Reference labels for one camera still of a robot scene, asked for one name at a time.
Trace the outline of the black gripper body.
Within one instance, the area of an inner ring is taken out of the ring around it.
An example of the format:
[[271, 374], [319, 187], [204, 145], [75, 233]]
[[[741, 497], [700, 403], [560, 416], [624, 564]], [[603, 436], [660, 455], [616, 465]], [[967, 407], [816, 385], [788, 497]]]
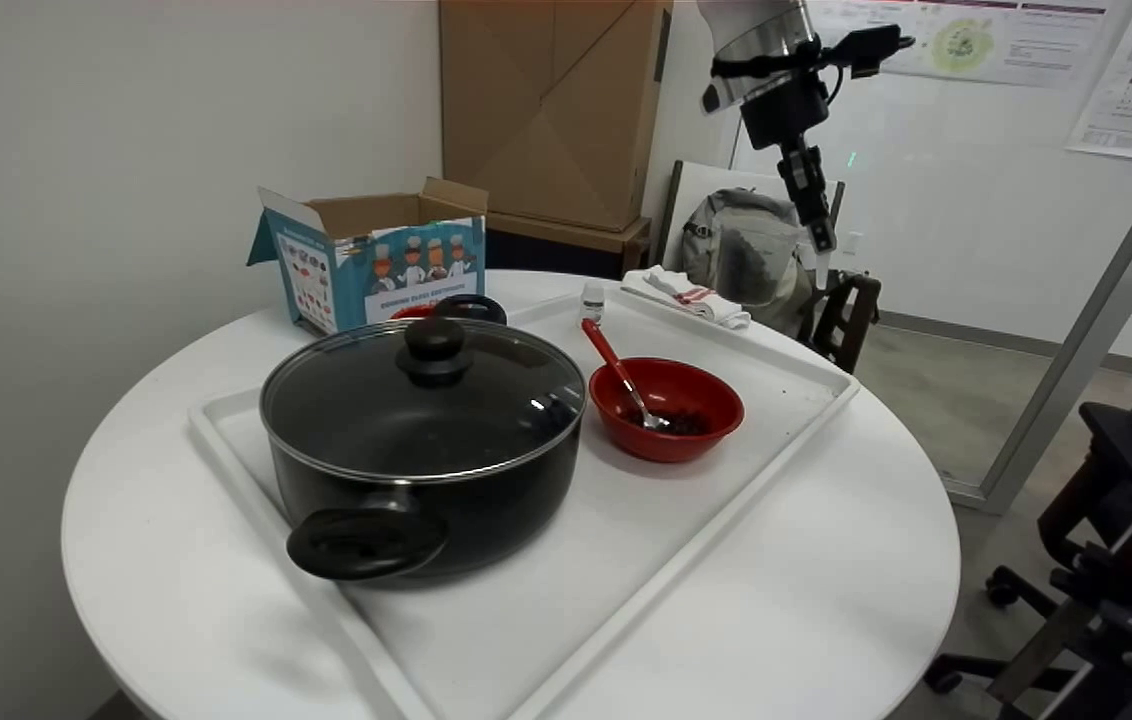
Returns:
[[809, 128], [827, 120], [827, 86], [816, 72], [796, 72], [788, 82], [753, 95], [741, 116], [754, 149], [779, 152], [788, 183], [813, 187], [821, 178], [821, 152], [805, 140]]

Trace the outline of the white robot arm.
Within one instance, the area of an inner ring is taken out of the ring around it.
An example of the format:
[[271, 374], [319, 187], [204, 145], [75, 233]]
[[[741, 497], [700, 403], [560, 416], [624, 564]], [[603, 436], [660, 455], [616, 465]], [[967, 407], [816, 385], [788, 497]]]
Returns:
[[746, 140], [779, 152], [779, 178], [813, 233], [816, 251], [837, 249], [821, 152], [805, 140], [827, 116], [821, 34], [805, 0], [700, 0], [710, 30], [704, 111], [741, 106]]

